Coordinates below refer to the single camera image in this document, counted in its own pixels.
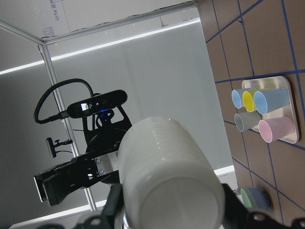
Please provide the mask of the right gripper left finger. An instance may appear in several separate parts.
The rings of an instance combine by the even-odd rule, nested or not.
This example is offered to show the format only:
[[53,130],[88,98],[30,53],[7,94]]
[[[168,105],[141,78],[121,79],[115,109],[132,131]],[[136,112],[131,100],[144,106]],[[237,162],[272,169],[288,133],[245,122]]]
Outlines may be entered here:
[[73,229],[123,229],[123,204],[122,185],[112,185],[101,213],[88,216]]

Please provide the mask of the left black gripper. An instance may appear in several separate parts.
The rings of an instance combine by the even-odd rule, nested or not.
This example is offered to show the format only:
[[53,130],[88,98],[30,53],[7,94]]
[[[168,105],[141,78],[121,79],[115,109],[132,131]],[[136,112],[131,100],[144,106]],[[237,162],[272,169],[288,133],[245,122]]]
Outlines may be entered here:
[[56,165],[34,176],[42,202],[50,206],[60,204],[70,193],[89,188],[97,182],[120,182],[117,155],[122,138],[132,126],[122,106],[116,107],[122,120],[113,122],[113,109],[102,110],[93,116],[95,129],[88,129],[87,118],[82,119],[86,154]]

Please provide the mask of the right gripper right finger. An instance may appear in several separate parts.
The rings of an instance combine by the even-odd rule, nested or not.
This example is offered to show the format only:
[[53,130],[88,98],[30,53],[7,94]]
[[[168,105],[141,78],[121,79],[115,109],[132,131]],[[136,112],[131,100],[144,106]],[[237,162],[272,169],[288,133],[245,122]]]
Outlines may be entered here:
[[228,184],[222,183],[222,187],[225,193],[225,212],[222,226],[225,229],[303,229],[305,227],[304,218],[294,219],[291,226],[288,227],[263,212],[249,211]]

